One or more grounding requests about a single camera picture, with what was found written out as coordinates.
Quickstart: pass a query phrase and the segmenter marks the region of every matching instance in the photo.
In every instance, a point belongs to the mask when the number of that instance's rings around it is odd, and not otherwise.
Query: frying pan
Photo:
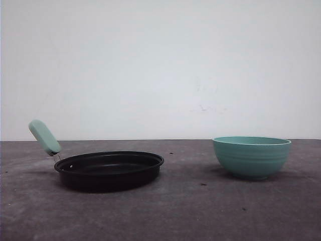
[[[53,156],[61,147],[40,120],[29,123],[29,130],[43,149]],[[139,187],[154,180],[163,157],[134,151],[99,152],[69,157],[55,164],[61,182],[80,191],[119,191]]]

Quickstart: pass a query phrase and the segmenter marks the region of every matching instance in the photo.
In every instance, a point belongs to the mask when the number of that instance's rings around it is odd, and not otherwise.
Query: gray countertop
[[[66,189],[38,143],[2,142],[1,240],[321,240],[321,140],[292,142],[264,181],[226,173],[210,140],[60,142],[62,157],[164,157],[152,183],[113,193]]]

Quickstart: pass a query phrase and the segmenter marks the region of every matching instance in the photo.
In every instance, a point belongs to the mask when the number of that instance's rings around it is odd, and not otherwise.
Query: mint green handle
[[[43,123],[41,120],[34,119],[32,122],[30,122],[29,130],[35,136],[45,152],[47,152],[50,156],[53,156],[61,151],[61,146],[59,145],[58,141],[52,135],[45,123]]]

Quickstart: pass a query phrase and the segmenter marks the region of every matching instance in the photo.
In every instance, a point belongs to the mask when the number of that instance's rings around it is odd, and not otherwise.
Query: pan rim
[[[71,172],[71,171],[66,171],[63,170],[59,167],[59,165],[68,162],[72,159],[77,159],[77,158],[81,158],[81,157],[86,157],[86,156],[99,156],[99,155],[107,155],[107,156],[111,156],[111,155],[133,155],[133,156],[150,156],[150,157],[154,157],[158,159],[158,163],[149,167],[145,167],[142,169],[138,169],[138,170],[132,170],[132,171],[126,171],[124,173],[110,173],[110,174],[106,174],[106,173],[81,173],[81,172]],[[110,151],[110,152],[95,152],[95,153],[86,153],[86,154],[81,154],[81,155],[76,155],[76,156],[72,156],[72,157],[68,157],[65,158],[63,160],[60,160],[58,162],[55,163],[54,168],[57,172],[59,173],[64,173],[64,174],[68,174],[68,175],[77,175],[77,176],[121,176],[121,175],[128,175],[128,174],[133,174],[133,173],[139,173],[139,172],[144,172],[147,171],[149,169],[154,169],[157,167],[160,167],[162,164],[164,163],[164,158],[158,154],[155,153],[149,153],[149,152],[139,152],[139,151]]]

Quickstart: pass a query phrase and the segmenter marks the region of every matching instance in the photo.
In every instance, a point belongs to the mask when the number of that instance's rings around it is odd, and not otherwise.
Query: bowl
[[[269,137],[218,137],[213,143],[216,157],[227,171],[252,180],[278,172],[291,146],[289,140]]]

